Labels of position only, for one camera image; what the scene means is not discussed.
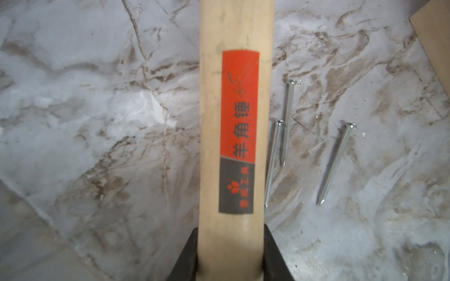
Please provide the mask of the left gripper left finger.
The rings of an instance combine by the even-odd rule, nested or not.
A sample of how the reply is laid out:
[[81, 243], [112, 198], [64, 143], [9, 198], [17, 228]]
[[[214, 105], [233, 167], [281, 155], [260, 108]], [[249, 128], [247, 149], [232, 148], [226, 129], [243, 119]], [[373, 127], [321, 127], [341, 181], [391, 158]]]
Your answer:
[[186, 241], [167, 281], [195, 281], [198, 269], [198, 228], [194, 228]]

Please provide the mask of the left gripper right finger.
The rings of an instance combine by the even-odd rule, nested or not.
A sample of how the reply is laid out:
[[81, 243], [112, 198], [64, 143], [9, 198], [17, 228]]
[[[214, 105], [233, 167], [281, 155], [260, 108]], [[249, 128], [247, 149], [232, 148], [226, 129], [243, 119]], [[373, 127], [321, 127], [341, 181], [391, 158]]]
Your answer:
[[294, 281], [267, 224], [264, 225], [263, 272], [263, 281]]

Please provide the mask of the steel nail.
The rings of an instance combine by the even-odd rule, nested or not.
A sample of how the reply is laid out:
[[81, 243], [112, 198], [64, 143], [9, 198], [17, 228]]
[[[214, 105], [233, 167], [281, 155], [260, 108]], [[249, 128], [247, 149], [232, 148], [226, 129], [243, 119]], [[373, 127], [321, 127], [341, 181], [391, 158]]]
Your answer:
[[280, 145], [280, 136], [281, 136], [281, 131], [283, 129], [283, 126], [284, 126], [284, 121], [282, 121], [282, 120], [277, 120], [274, 124], [274, 136], [273, 136], [273, 142], [272, 142], [271, 151], [270, 151], [267, 178], [266, 178], [266, 196], [265, 196], [265, 202], [264, 202], [264, 211], [267, 210], [269, 202], [270, 202], [271, 187], [273, 184], [275, 164], [276, 164], [276, 160], [277, 160], [277, 153], [279, 150], [278, 147]]
[[349, 142], [352, 131], [357, 127], [357, 125], [353, 122], [347, 122], [344, 126], [344, 130], [342, 132], [341, 137], [336, 143], [336, 148], [334, 150], [334, 154], [332, 155], [329, 166], [325, 172], [325, 176], [322, 181], [322, 185], [320, 187], [318, 198], [316, 201], [316, 205], [321, 207], [326, 201], [326, 197], [329, 193], [329, 190], [332, 186], [332, 182], [334, 180], [336, 171], [341, 162], [342, 156], [345, 152], [347, 144]]
[[281, 164], [282, 167], [286, 165], [287, 155], [288, 155], [288, 145], [289, 145], [289, 135], [290, 135], [290, 123], [293, 110], [293, 100], [295, 86], [298, 84], [298, 80], [289, 80], [287, 83], [287, 98], [286, 98], [286, 108], [284, 114], [284, 135], [283, 135], [283, 145], [281, 153]]

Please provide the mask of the wooden handle claw hammer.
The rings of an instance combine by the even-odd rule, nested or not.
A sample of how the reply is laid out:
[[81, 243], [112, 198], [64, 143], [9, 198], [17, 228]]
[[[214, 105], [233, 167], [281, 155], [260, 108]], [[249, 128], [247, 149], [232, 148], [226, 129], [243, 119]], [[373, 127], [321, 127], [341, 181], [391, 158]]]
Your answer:
[[199, 281], [263, 278], [274, 10], [200, 3]]

